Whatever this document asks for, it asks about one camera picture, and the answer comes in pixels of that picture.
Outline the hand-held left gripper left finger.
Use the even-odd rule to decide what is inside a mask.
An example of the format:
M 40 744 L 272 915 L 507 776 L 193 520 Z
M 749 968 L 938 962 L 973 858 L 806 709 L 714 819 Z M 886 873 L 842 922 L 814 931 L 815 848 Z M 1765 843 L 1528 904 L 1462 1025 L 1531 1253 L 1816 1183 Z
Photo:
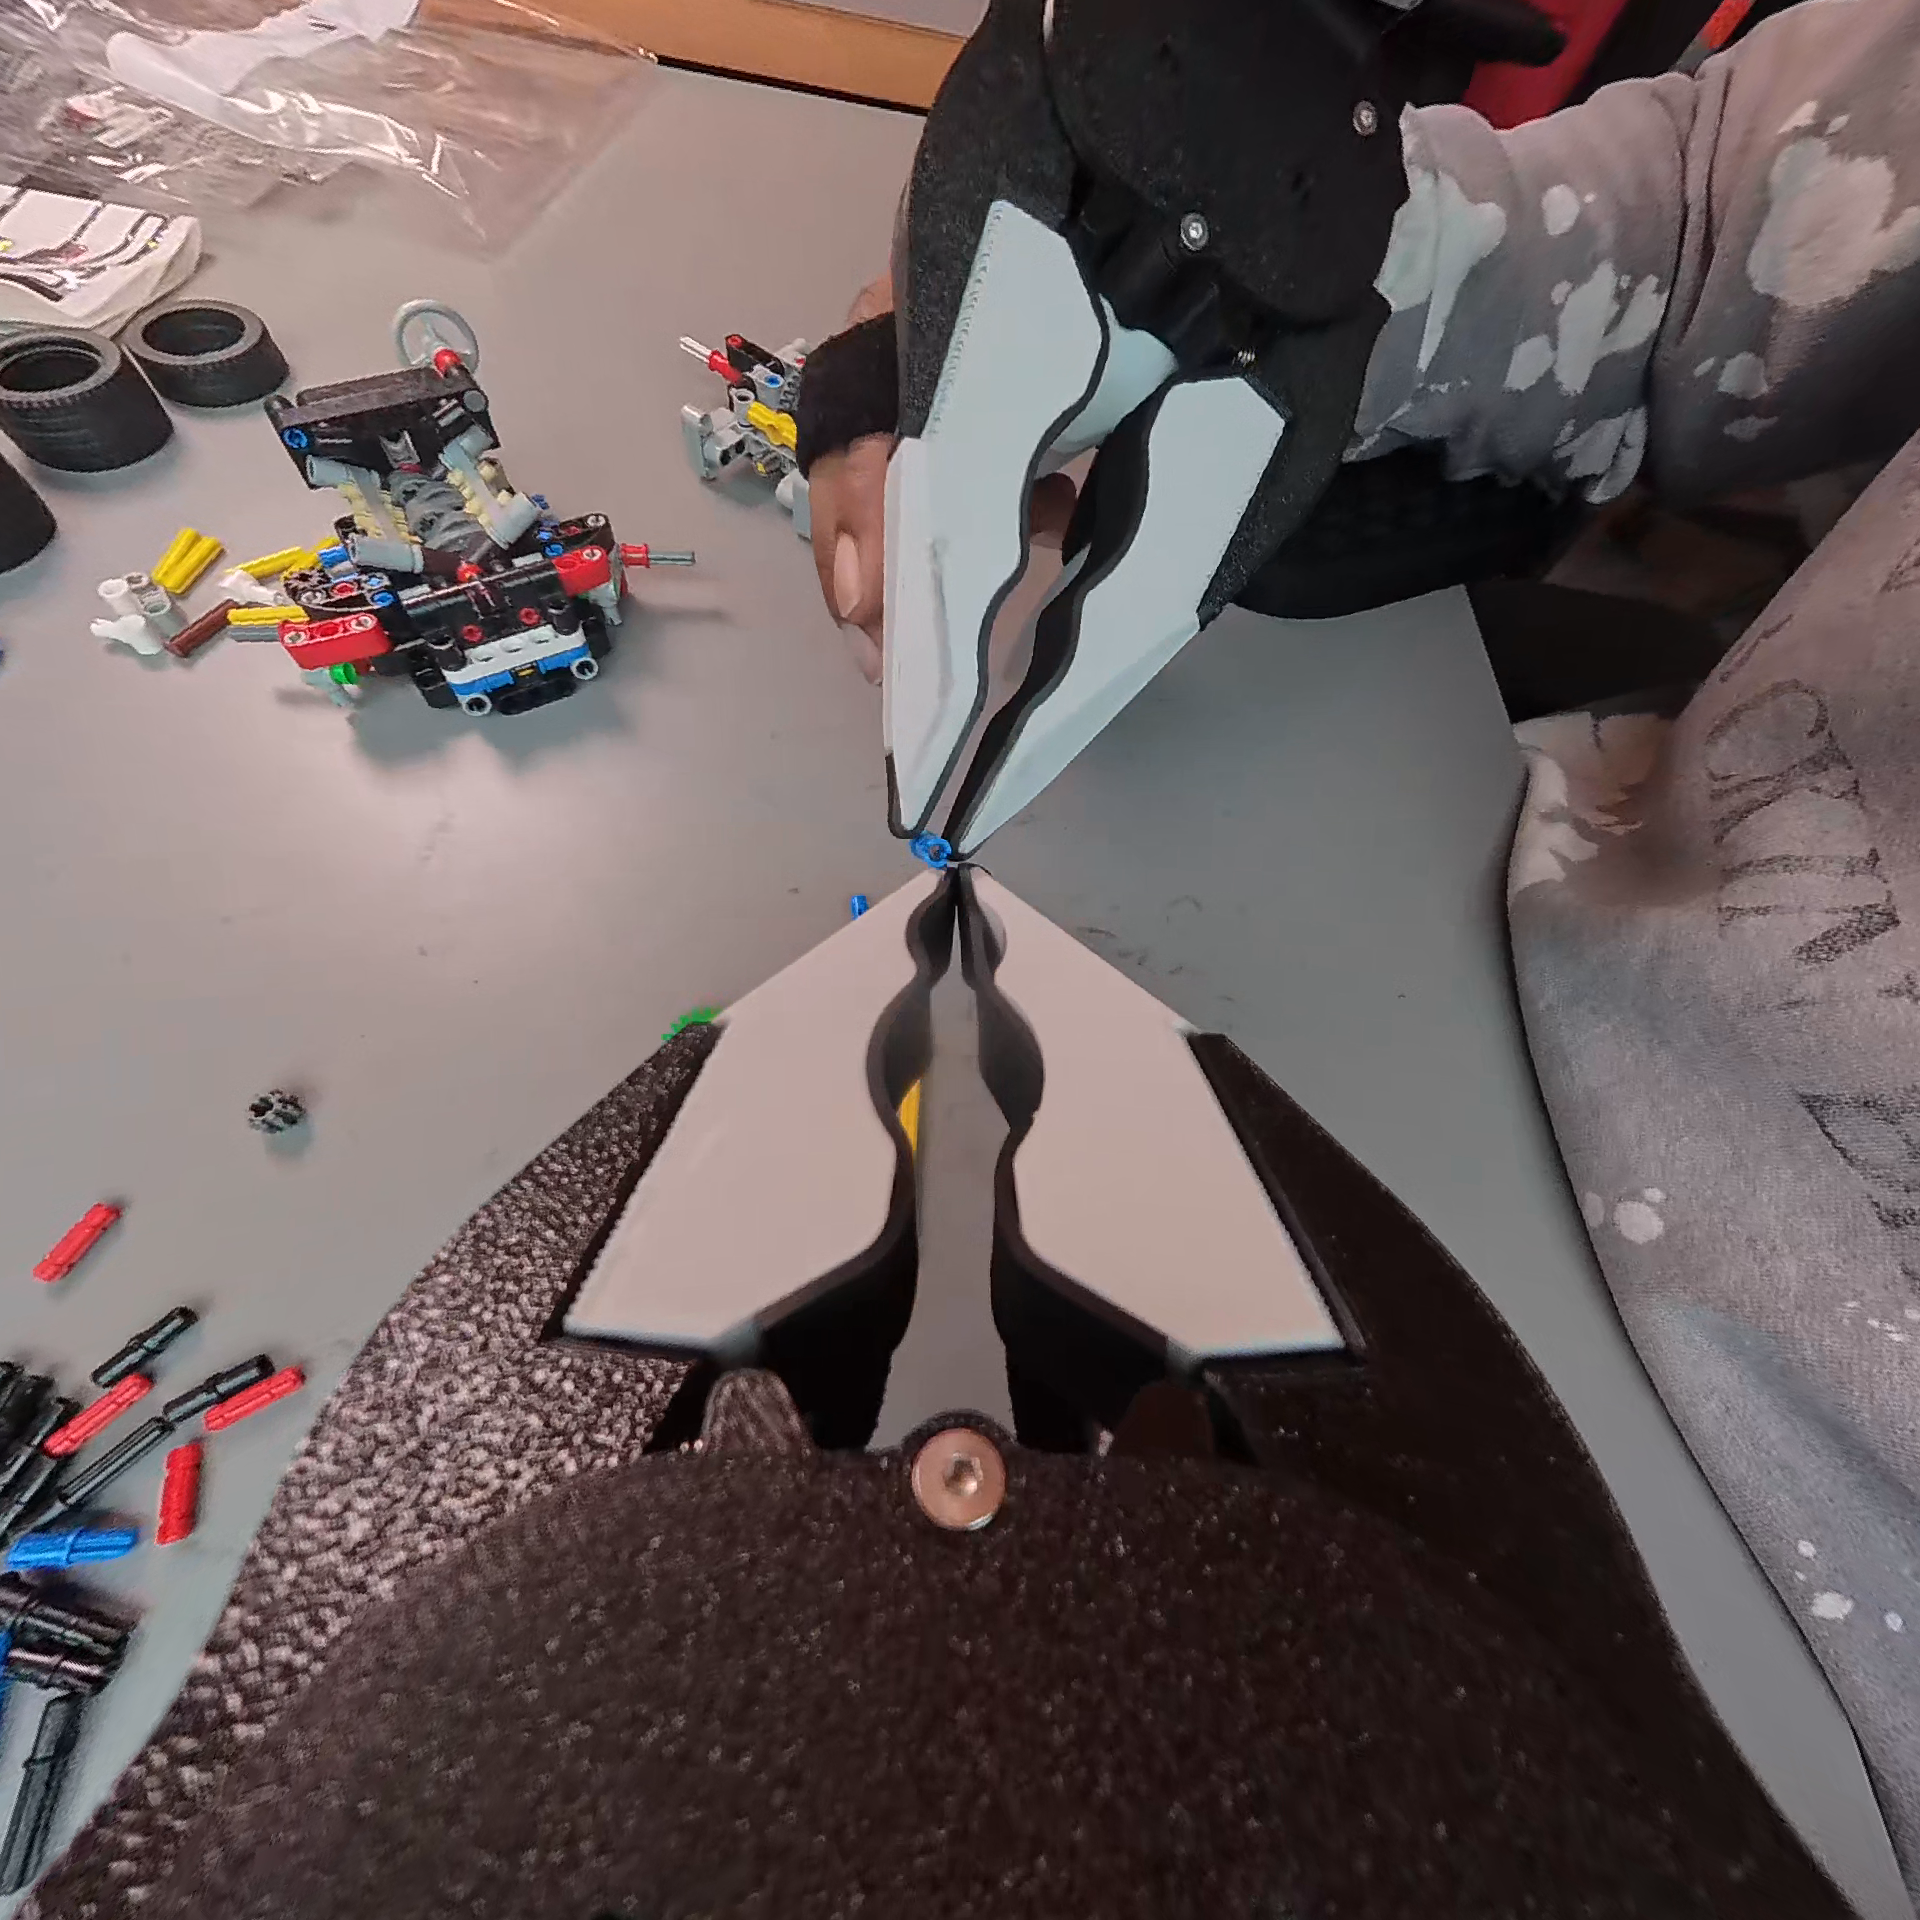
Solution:
M 685 1363 L 695 1395 L 775 1373 L 822 1450 L 870 1445 L 920 1265 L 895 1106 L 953 922 L 953 881 L 919 875 L 725 1010 L 587 1241 L 565 1337 Z

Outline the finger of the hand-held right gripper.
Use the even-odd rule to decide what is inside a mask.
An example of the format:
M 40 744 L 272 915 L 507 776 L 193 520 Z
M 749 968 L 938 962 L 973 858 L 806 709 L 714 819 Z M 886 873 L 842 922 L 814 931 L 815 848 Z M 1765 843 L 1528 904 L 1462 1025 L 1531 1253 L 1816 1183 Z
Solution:
M 1152 332 L 1118 323 L 1067 234 L 987 207 L 926 419 L 886 476 L 882 737 L 903 842 L 943 837 L 976 755 L 1037 476 L 1099 450 L 1185 376 Z
M 1285 437 L 1235 376 L 1176 376 L 1102 442 L 1082 529 L 1031 620 L 1018 687 L 976 744 L 943 837 L 970 858 L 1174 659 Z

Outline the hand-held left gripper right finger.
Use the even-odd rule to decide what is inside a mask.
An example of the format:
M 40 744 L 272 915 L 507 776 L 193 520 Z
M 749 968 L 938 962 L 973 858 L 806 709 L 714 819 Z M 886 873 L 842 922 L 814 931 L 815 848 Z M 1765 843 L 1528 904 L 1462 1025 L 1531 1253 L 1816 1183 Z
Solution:
M 1207 1039 L 977 871 L 954 882 L 1002 1120 L 992 1321 L 1016 1436 L 1079 1451 L 1152 1385 L 1341 1356 L 1341 1325 L 1199 1051 Z

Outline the person's right forearm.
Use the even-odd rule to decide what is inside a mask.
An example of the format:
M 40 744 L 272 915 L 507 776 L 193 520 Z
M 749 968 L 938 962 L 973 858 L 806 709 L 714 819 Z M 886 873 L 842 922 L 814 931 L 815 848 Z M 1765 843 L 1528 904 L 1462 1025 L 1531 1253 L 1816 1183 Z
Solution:
M 1514 130 L 1400 116 L 1350 464 L 1673 504 L 1883 459 L 1918 419 L 1918 10 L 1797 5 Z

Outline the person's right hand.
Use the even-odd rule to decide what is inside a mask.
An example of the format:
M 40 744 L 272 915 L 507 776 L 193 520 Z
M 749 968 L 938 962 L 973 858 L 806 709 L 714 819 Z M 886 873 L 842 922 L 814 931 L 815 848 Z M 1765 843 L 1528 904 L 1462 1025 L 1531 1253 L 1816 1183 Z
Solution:
M 831 625 L 859 677 L 882 682 L 885 501 L 895 437 L 869 434 L 806 474 L 811 557 Z

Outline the small grey brick assembly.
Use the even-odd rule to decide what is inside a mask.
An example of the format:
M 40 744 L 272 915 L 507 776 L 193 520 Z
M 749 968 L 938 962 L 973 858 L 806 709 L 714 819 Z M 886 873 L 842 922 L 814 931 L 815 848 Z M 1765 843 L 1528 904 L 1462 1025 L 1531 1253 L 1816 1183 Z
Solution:
M 725 399 L 711 409 L 680 409 L 690 468 L 707 488 L 736 474 L 757 476 L 793 521 L 794 535 L 809 539 L 809 482 L 798 459 L 806 340 L 794 339 L 778 349 L 765 349 L 730 332 L 717 347 L 690 336 L 680 336 L 678 347 L 725 388 Z

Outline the wooden board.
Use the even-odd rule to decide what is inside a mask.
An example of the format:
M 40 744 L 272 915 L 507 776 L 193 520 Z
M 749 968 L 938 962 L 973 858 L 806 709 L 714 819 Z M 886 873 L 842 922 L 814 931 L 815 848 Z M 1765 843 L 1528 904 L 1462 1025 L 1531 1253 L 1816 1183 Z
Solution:
M 419 2 L 418 15 L 897 112 L 929 107 L 968 37 L 798 2 Z

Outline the toy brick car chassis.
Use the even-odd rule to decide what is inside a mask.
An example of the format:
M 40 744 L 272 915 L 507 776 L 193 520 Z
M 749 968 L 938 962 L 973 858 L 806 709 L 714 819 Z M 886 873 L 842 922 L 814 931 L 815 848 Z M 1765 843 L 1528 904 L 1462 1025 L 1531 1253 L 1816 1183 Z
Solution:
M 390 372 L 264 402 L 302 481 L 342 506 L 330 543 L 279 576 L 274 639 L 335 699 L 401 682 L 475 719 L 561 703 L 601 674 L 629 576 L 695 556 L 514 485 L 457 309 L 405 304 L 392 346 Z

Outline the person's grey splattered clothing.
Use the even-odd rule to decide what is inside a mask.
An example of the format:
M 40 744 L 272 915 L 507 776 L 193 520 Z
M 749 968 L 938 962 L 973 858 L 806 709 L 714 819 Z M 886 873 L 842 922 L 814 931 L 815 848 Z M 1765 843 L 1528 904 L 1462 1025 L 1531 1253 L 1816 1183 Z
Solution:
M 1517 729 L 1527 1050 L 1640 1363 L 1918 1872 L 1918 442 L 1675 711 Z

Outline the pile of black red pins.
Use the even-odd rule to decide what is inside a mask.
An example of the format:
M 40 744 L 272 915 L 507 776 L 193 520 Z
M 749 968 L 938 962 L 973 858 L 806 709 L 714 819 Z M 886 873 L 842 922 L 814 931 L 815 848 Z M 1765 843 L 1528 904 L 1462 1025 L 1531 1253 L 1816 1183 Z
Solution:
M 5 1896 L 38 1874 L 88 1705 L 131 1640 L 129 1616 L 71 1591 L 71 1577 L 141 1545 L 184 1544 L 201 1517 L 206 1443 L 304 1392 L 304 1368 L 258 1353 L 134 1423 L 158 1361 L 197 1324 L 186 1308 L 166 1312 L 88 1377 L 88 1401 L 43 1399 L 26 1424 L 5 1429 L 5 1700 L 38 1700 L 5 1811 Z

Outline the black toy tyre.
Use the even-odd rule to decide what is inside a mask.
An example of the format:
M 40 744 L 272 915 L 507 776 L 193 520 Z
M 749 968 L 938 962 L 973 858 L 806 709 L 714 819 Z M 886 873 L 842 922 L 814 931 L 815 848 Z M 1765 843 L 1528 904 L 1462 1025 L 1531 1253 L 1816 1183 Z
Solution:
M 223 300 L 153 304 L 131 317 L 119 346 L 162 400 L 189 409 L 264 400 L 289 376 L 266 323 Z
M 123 349 L 64 328 L 2 340 L 2 428 L 33 464 L 64 474 L 120 471 L 173 437 L 158 393 Z

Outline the clear plastic bag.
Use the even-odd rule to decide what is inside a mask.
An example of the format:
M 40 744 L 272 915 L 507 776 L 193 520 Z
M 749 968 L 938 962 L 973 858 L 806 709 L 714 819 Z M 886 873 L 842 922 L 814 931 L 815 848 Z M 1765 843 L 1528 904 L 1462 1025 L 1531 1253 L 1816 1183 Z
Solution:
M 210 225 L 365 213 L 499 251 L 654 75 L 576 5 L 5 2 L 5 183 Z

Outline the pile of yellow white pins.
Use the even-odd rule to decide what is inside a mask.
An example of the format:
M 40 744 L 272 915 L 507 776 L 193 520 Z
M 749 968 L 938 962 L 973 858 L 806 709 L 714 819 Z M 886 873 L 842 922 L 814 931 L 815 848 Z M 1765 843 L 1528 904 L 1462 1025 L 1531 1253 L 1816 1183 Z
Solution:
M 293 576 L 318 564 L 320 551 L 313 544 L 282 546 L 253 561 L 229 562 L 222 539 L 184 525 L 159 551 L 153 568 L 129 570 L 97 583 L 103 611 L 87 625 L 87 632 L 99 644 L 136 659 L 171 659 L 162 652 L 162 640 L 178 633 L 186 620 L 213 604 L 230 597 L 246 611 L 235 613 L 229 632 L 216 640 L 275 643 L 281 629 L 304 620 L 287 594 Z

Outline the white printed sheet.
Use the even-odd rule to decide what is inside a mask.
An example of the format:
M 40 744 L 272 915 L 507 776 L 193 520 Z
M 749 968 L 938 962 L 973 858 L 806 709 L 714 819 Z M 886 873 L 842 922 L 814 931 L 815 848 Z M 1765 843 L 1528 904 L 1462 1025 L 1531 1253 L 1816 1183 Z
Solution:
M 201 221 L 7 183 L 2 330 L 117 333 L 197 274 Z

